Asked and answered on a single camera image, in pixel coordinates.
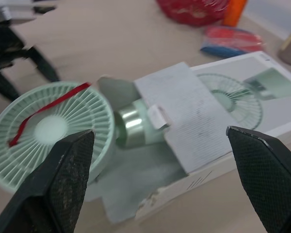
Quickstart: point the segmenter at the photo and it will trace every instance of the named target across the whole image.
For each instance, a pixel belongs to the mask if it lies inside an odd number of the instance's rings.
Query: fan grille
[[[216,73],[197,77],[242,127],[255,129],[260,125],[262,105],[242,82]]]
[[[113,112],[95,89],[79,92],[52,109],[33,116],[20,137],[18,144],[9,147],[7,142],[17,133],[21,122],[43,106],[67,93],[79,83],[57,82],[38,87],[15,100],[0,115],[0,184],[15,192],[23,180],[44,161],[56,141],[67,135],[94,129],[96,133],[91,176],[101,172],[98,168],[106,161],[105,154],[113,145]],[[57,135],[56,141],[41,141],[38,124],[47,117],[56,117],[66,129]],[[54,136],[49,130],[46,139]]]

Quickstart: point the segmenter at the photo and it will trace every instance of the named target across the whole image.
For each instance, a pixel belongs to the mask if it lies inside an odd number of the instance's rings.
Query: black tripod leg
[[[0,73],[0,94],[10,101],[14,101],[19,97],[18,91],[13,85]]]
[[[37,65],[36,69],[39,70],[47,80],[51,82],[60,81],[56,70],[35,47],[32,47],[27,51],[27,57]]]

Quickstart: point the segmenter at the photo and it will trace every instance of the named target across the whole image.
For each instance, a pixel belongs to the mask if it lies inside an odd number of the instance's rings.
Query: white cardboard box
[[[237,65],[239,64],[238,61],[241,59],[248,58],[257,59],[259,61],[257,66],[251,66],[251,70],[248,72],[248,70],[246,70],[246,62],[245,64],[242,63],[238,69],[235,69],[233,75],[230,76],[236,78],[235,76],[242,75],[243,77],[240,79],[247,80],[251,77],[251,73],[260,73],[265,69],[275,68],[281,75],[285,76],[291,82],[291,73],[263,52],[237,56],[214,63],[192,67],[191,69],[195,74],[204,72],[204,69],[206,69],[207,72],[215,71],[216,68],[222,67],[221,65],[226,63],[234,62],[233,64]],[[227,67],[228,68],[225,68],[224,66],[225,75],[229,75],[231,70],[233,70],[233,66],[230,64],[227,65]],[[112,100],[110,103],[115,110],[140,98],[133,83],[105,78],[100,79],[98,84],[101,92],[105,94],[109,100]],[[291,99],[284,98],[284,100],[280,101],[283,101],[281,103],[286,104],[287,102],[289,103]],[[276,109],[276,103],[272,104],[272,109],[274,110],[274,108],[276,112],[279,112]],[[262,129],[260,130],[258,127],[257,131],[277,137],[286,145],[290,144],[291,112],[287,114],[288,115],[282,115],[282,117],[280,117],[280,122],[274,123],[274,121],[271,120],[270,122],[264,122],[261,124]],[[272,112],[268,111],[265,116],[268,119],[272,116]],[[157,158],[162,153],[166,153],[165,158]],[[150,166],[147,169],[144,169],[142,163],[140,164],[139,160],[142,159],[142,156],[149,156],[151,157],[150,160],[154,161],[147,163],[147,165]],[[86,201],[92,201],[95,198],[102,197],[106,213],[112,222],[120,222],[129,217],[133,217],[134,215],[136,219],[145,217],[158,211],[179,195],[236,169],[234,157],[230,152],[228,154],[222,154],[222,157],[219,159],[196,169],[190,174],[185,174],[184,171],[181,170],[179,163],[174,158],[172,151],[164,145],[162,145],[162,148],[157,145],[144,149],[144,151],[142,151],[142,149],[136,150],[133,153],[131,151],[119,151],[119,154],[117,154],[116,157],[117,158],[113,161],[117,161],[113,162],[113,166],[110,166],[103,171],[104,174],[101,174],[100,182],[102,184],[99,184],[98,181],[98,183],[90,185],[85,195]]]
[[[198,71],[200,69],[211,67],[213,65],[229,63],[231,61],[238,61],[239,59],[249,58],[252,56],[259,59],[267,67],[276,68],[281,74],[283,74],[287,79],[291,81],[291,73],[263,52],[255,52],[238,57],[233,57],[214,63],[208,63],[205,65],[192,67],[191,69],[193,71]],[[264,133],[278,138],[285,145],[291,144],[291,122],[288,122],[280,127]],[[161,187],[157,189],[156,192],[151,193],[146,199],[141,202],[135,218],[139,219],[151,213],[154,213],[179,195],[184,194],[194,188],[197,188],[208,181],[211,181],[232,170],[235,170],[236,168],[237,167],[234,156],[232,153],[229,153],[224,157],[214,161],[213,163],[206,165],[195,172],[190,173],[188,177],[183,178],[169,186]]]

